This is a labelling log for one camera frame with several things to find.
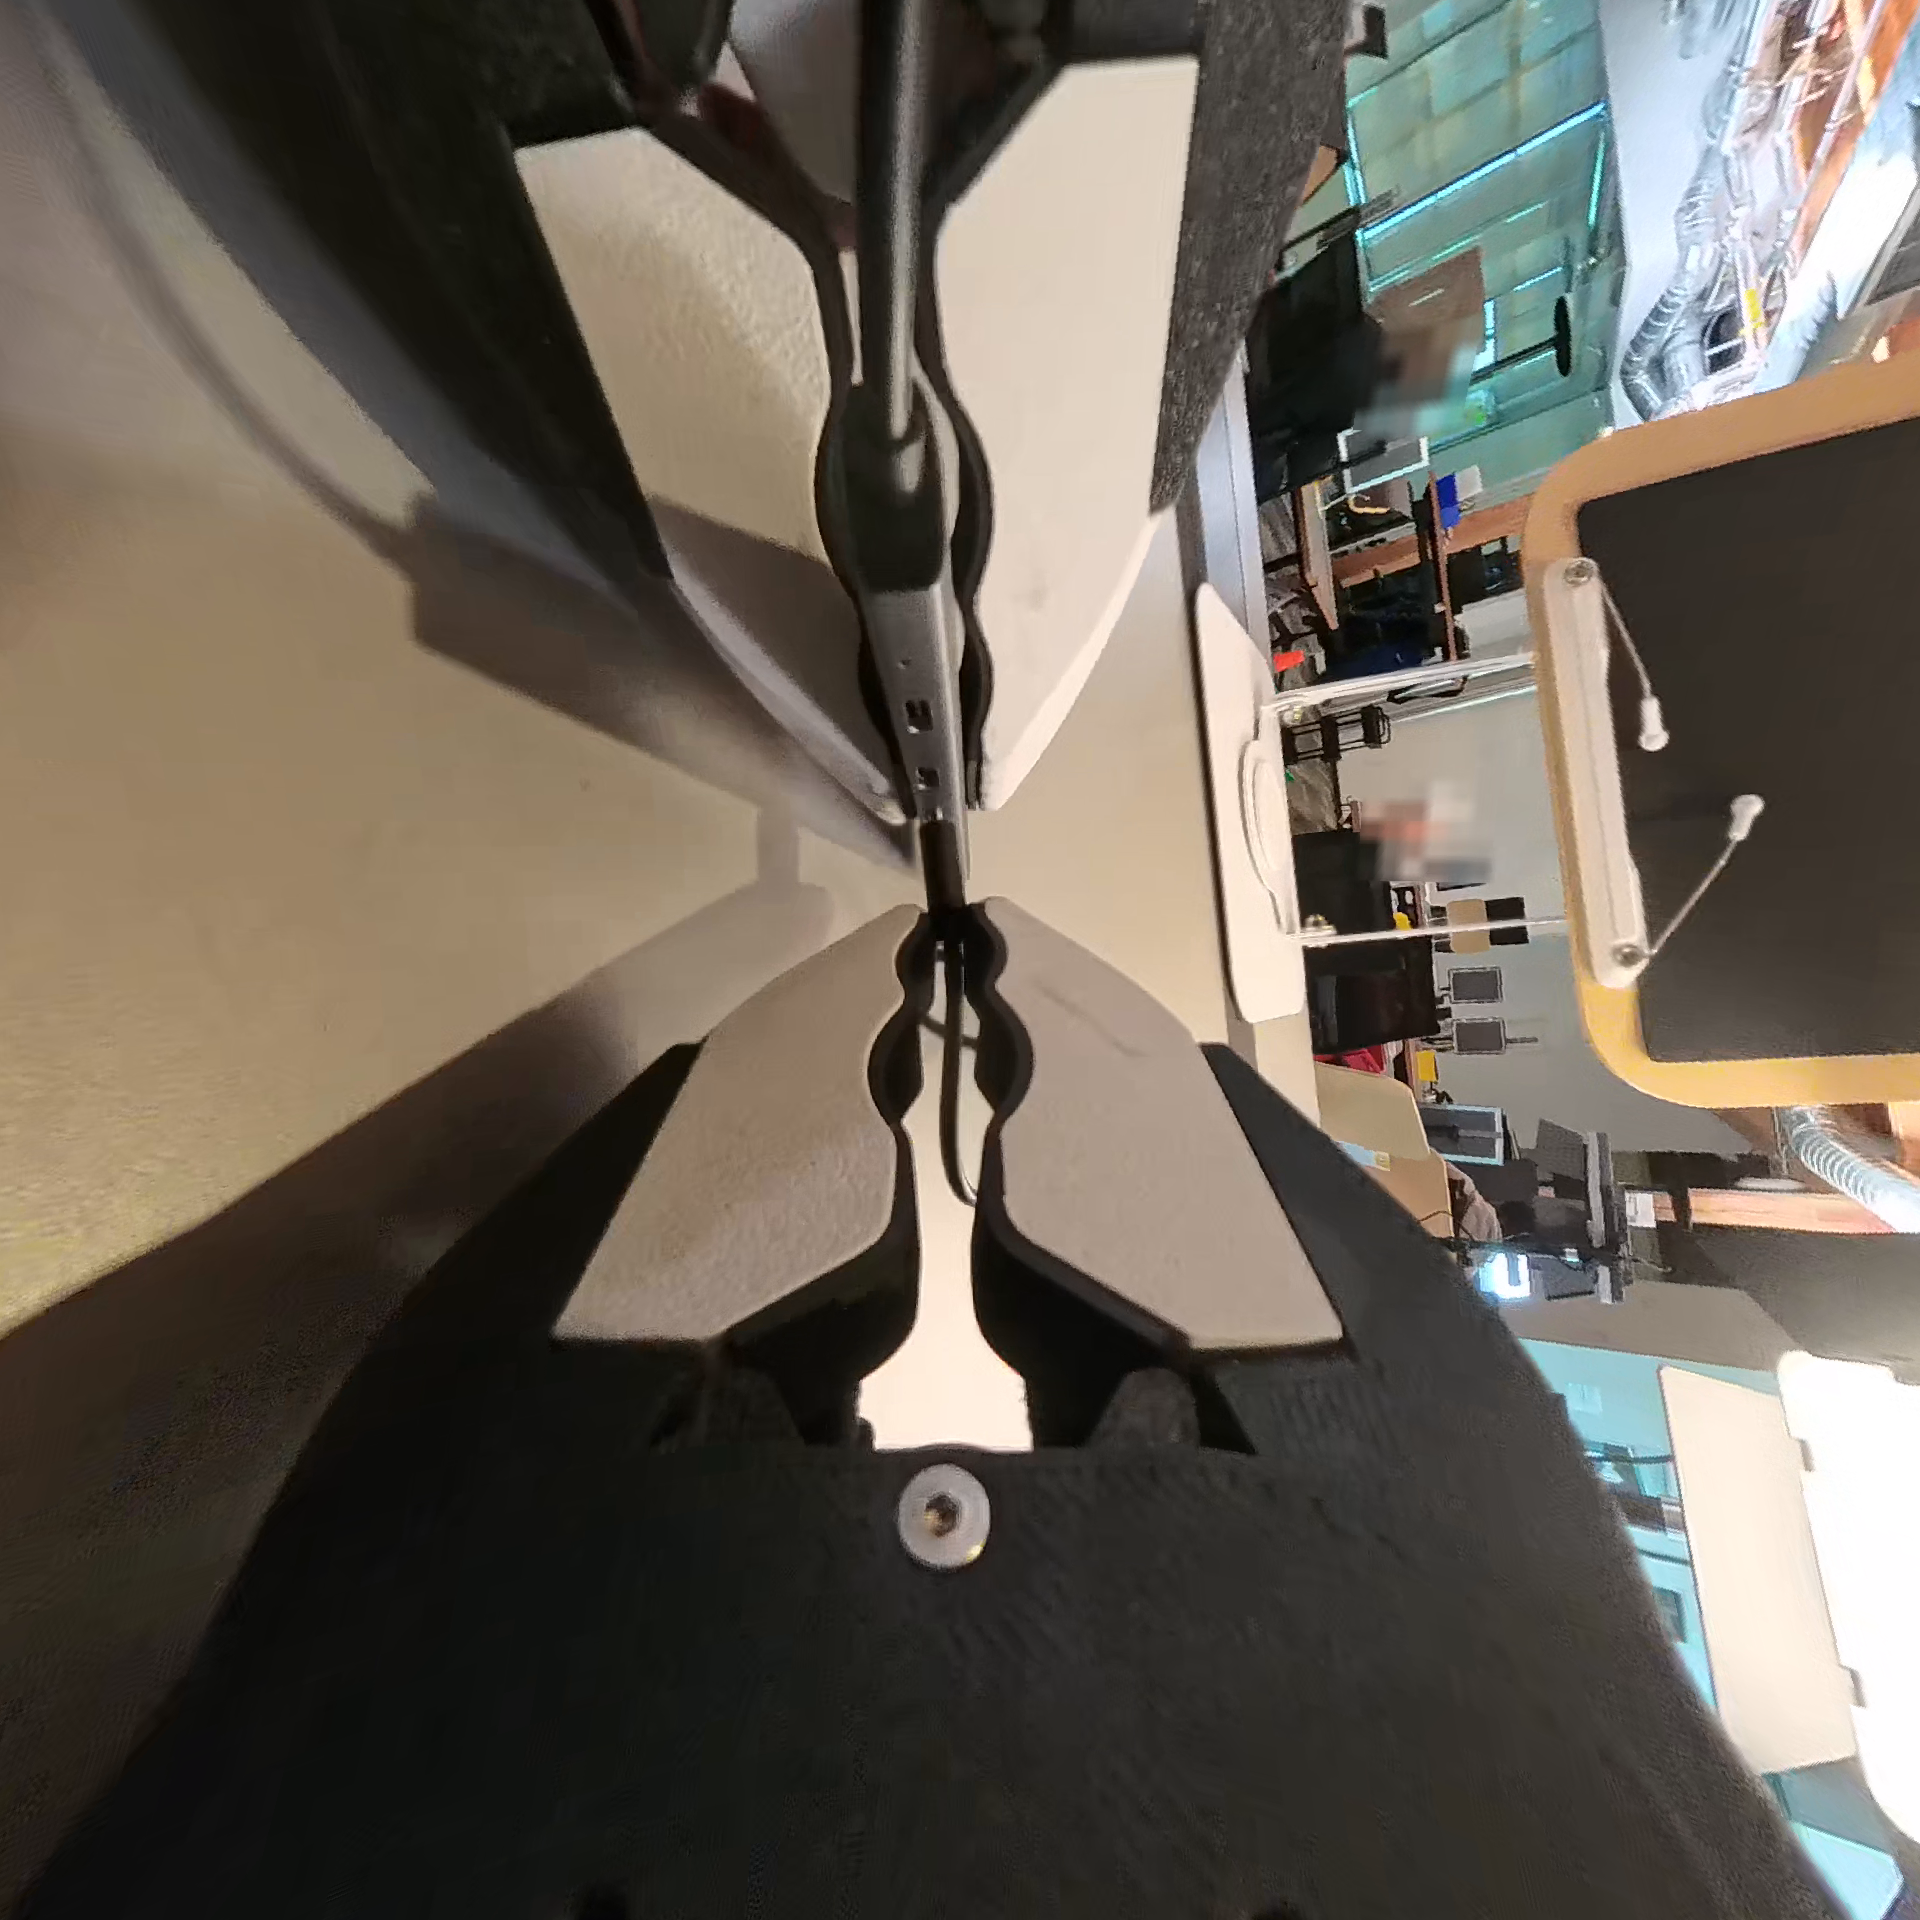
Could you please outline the wooden-framed black board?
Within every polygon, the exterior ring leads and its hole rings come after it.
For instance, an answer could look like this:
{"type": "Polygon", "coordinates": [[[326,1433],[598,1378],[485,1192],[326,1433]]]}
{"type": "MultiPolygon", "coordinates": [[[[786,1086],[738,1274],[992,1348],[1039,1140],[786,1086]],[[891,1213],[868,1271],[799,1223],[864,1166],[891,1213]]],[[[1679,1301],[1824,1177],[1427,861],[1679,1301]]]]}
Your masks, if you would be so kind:
{"type": "Polygon", "coordinates": [[[1918,362],[1566,457],[1522,573],[1574,1002],[1627,1086],[1915,1101],[1918,362]]]}

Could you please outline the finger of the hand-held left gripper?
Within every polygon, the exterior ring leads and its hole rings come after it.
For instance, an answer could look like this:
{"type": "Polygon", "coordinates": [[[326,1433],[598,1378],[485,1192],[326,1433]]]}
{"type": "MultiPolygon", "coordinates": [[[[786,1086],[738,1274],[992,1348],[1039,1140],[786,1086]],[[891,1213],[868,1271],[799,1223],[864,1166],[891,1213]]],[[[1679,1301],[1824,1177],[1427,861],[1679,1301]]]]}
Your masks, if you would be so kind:
{"type": "Polygon", "coordinates": [[[1166,519],[1152,493],[1196,92],[1192,60],[1069,64],[940,225],[943,360],[987,465],[983,809],[1061,732],[1166,519]]]}
{"type": "Polygon", "coordinates": [[[855,804],[902,820],[821,525],[831,358],[802,248],[648,130],[516,168],[678,601],[855,804]]]}

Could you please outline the grey aluminium usb hub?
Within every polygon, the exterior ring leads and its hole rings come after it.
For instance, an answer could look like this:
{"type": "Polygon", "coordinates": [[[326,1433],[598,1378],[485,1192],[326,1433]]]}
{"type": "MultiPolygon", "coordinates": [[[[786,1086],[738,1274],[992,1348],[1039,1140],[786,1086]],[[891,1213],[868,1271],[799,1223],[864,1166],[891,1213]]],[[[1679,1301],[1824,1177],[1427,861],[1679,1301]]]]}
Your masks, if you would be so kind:
{"type": "Polygon", "coordinates": [[[844,426],[855,602],[868,638],[902,790],[916,823],[963,826],[963,617],[952,597],[943,463],[923,393],[900,436],[859,381],[844,426]]]}

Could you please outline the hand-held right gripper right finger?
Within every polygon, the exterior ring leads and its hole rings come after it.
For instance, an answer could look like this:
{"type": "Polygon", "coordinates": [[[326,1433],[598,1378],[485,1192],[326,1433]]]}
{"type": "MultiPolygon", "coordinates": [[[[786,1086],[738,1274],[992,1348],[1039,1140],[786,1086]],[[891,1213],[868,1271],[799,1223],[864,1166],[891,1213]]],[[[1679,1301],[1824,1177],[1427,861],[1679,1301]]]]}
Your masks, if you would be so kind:
{"type": "Polygon", "coordinates": [[[1308,1250],[1186,1024],[1019,905],[978,906],[1014,1041],[997,1094],[999,1210],[1019,1250],[1186,1353],[1327,1348],[1308,1250]]]}

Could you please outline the white flat pad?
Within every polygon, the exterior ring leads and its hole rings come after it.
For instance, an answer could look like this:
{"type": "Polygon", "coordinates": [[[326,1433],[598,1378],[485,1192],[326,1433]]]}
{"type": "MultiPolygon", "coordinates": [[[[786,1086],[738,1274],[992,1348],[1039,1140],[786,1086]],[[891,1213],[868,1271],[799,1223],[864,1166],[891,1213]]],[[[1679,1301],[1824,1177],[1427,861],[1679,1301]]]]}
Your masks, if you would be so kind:
{"type": "Polygon", "coordinates": [[[1264,652],[1211,583],[1190,629],[1230,992],[1244,1021],[1271,1024],[1308,999],[1279,709],[1264,652]]]}

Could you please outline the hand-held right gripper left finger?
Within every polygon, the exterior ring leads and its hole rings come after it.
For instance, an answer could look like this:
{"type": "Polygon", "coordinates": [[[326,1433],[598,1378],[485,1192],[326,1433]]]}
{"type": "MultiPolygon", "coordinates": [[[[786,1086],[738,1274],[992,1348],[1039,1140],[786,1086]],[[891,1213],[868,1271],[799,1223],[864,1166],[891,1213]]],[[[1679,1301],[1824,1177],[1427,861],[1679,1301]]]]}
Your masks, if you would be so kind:
{"type": "Polygon", "coordinates": [[[554,1326],[564,1341],[711,1345],[845,1279],[895,1213],[912,1152],[874,1090],[908,1010],[895,905],[720,1021],[672,1096],[554,1326]]]}

